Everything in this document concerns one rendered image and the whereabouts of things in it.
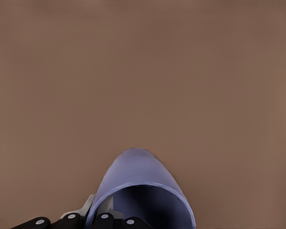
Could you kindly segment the purple cup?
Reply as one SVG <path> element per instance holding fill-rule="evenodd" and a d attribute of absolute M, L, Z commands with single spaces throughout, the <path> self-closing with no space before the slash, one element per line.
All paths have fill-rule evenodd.
<path fill-rule="evenodd" d="M 107 170 L 86 216 L 94 224 L 100 205 L 113 199 L 113 209 L 124 218 L 138 217 L 153 229 L 193 229 L 193 211 L 167 168 L 149 151 L 130 148 Z"/>

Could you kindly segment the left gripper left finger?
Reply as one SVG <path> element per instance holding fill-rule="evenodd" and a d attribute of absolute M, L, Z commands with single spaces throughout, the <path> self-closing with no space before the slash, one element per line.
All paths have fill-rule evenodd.
<path fill-rule="evenodd" d="M 85 218 L 93 203 L 95 194 L 91 194 L 84 205 L 74 211 L 69 211 L 52 224 L 52 229 L 83 229 L 85 226 Z"/>

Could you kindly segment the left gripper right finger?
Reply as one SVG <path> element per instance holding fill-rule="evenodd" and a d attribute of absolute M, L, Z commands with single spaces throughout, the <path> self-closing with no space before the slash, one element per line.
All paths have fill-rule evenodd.
<path fill-rule="evenodd" d="M 114 197 L 107 197 L 98 207 L 92 229 L 122 229 L 124 214 L 114 209 Z"/>

